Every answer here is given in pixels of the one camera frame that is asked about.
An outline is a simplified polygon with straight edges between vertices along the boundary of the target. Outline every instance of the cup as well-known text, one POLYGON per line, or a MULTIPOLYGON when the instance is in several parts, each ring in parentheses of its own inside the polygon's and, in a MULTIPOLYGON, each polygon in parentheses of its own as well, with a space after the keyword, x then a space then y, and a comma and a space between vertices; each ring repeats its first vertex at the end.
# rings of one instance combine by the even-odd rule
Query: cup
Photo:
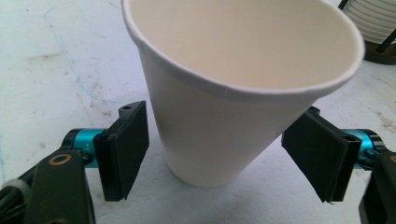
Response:
POLYGON ((123 0, 170 170, 196 187, 235 179, 361 64, 359 31, 311 0, 123 0))

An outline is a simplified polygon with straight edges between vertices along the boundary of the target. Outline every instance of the white table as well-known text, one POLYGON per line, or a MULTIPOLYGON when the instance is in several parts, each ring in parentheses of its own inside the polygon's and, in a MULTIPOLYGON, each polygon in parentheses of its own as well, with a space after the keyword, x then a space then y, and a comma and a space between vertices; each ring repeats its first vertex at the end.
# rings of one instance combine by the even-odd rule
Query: white table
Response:
MULTIPOLYGON (((0 1, 0 77, 0 184, 48 156, 71 129, 107 128, 119 107, 146 100, 150 147, 128 200, 105 202, 98 171, 87 169, 98 223, 360 223, 370 172, 353 172, 342 203, 322 203, 279 139, 227 186, 177 180, 119 1, 0 1)), ((363 62, 315 106, 337 127, 372 129, 396 150, 396 66, 363 62)))

